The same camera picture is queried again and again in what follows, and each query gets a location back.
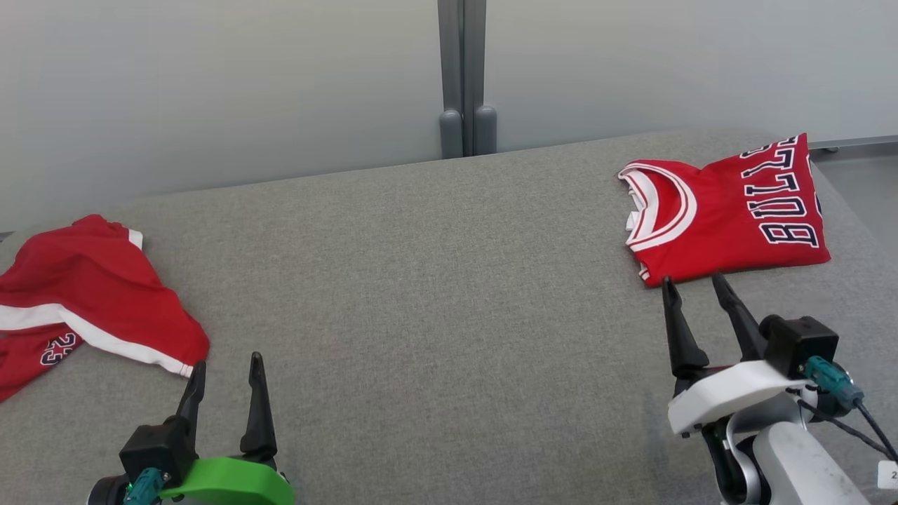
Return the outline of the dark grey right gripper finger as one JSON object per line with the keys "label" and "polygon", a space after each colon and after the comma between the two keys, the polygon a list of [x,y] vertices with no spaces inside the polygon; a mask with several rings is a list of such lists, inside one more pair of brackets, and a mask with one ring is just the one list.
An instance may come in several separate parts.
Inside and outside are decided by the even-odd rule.
{"label": "dark grey right gripper finger", "polygon": [[739,349],[742,353],[741,362],[759,361],[767,346],[766,339],[760,332],[759,323],[753,314],[747,309],[741,298],[735,294],[731,285],[720,271],[711,276],[718,303],[722,310],[728,314],[732,324]]}
{"label": "dark grey right gripper finger", "polygon": [[682,297],[671,277],[661,284],[671,374],[678,381],[698,381],[709,366],[708,355],[696,343],[682,312]]}

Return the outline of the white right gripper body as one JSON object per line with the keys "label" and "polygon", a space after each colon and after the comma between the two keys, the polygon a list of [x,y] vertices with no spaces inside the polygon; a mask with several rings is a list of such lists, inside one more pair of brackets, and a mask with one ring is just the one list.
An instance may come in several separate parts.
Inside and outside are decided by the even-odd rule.
{"label": "white right gripper body", "polygon": [[674,434],[696,433],[712,422],[730,417],[732,432],[760,431],[777,422],[802,424],[798,401],[818,405],[818,390],[806,378],[788,378],[765,361],[732,365],[702,378],[677,394],[668,405]]}

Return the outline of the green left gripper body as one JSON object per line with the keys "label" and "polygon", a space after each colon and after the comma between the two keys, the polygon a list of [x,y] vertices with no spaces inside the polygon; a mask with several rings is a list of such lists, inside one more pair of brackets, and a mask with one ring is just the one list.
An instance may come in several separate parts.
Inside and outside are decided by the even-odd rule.
{"label": "green left gripper body", "polygon": [[176,487],[160,491],[160,499],[204,504],[294,504],[295,493],[278,470],[238,458],[200,458]]}

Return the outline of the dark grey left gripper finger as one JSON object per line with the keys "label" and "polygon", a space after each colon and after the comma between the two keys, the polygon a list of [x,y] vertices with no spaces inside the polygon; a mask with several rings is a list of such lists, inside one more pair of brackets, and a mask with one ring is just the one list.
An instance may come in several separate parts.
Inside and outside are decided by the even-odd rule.
{"label": "dark grey left gripper finger", "polygon": [[239,450],[246,461],[275,462],[274,458],[278,454],[278,442],[276,442],[264,359],[259,351],[254,351],[251,354],[249,384],[251,389],[250,409]]}
{"label": "dark grey left gripper finger", "polygon": [[185,445],[193,453],[196,453],[196,428],[198,428],[199,406],[204,399],[205,387],[206,362],[199,361],[193,367],[176,413],[176,417],[184,424]]}

